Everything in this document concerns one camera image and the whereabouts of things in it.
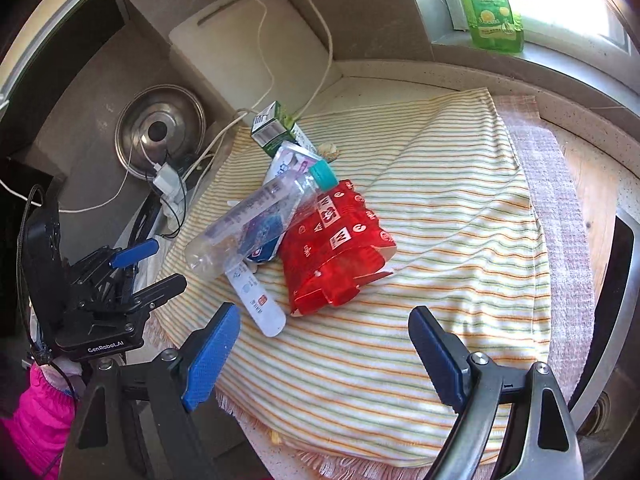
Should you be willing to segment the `pink sleeved forearm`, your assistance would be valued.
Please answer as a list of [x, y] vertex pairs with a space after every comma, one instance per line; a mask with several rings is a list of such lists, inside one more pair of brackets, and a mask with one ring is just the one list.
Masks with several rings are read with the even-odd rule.
[[66, 358], [32, 364], [17, 409], [1, 419], [3, 479], [58, 478], [75, 418], [74, 401], [86, 388], [81, 375], [81, 365]]

